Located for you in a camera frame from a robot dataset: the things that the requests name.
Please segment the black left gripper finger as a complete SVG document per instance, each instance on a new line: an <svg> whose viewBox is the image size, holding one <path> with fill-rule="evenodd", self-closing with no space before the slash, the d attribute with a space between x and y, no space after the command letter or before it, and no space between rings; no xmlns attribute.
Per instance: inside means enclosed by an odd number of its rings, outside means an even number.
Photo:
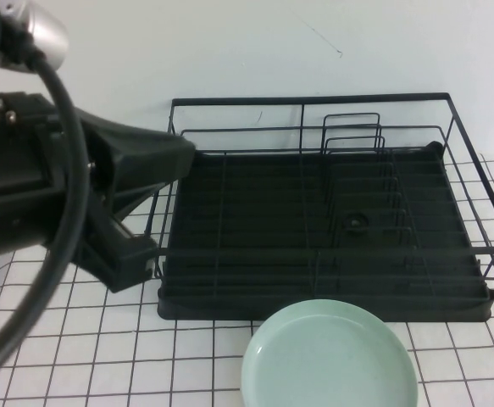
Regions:
<svg viewBox="0 0 494 407"><path fill-rule="evenodd" d="M80 112L93 191L123 220L159 189L190 172L196 148L184 137Z"/></svg>
<svg viewBox="0 0 494 407"><path fill-rule="evenodd" d="M151 237L136 236L113 216L96 210L86 215L74 264L118 293L150 280L157 254Z"/></svg>

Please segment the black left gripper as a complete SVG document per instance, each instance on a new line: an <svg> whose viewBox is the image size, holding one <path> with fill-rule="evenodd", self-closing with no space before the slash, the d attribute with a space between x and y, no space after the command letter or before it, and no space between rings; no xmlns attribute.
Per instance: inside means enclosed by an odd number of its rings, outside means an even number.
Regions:
<svg viewBox="0 0 494 407"><path fill-rule="evenodd" d="M113 178L116 124L80 112L88 141L91 196L74 259L104 258L116 238L101 195ZM0 93L0 254L54 239L67 192L68 148L55 107L41 94Z"/></svg>

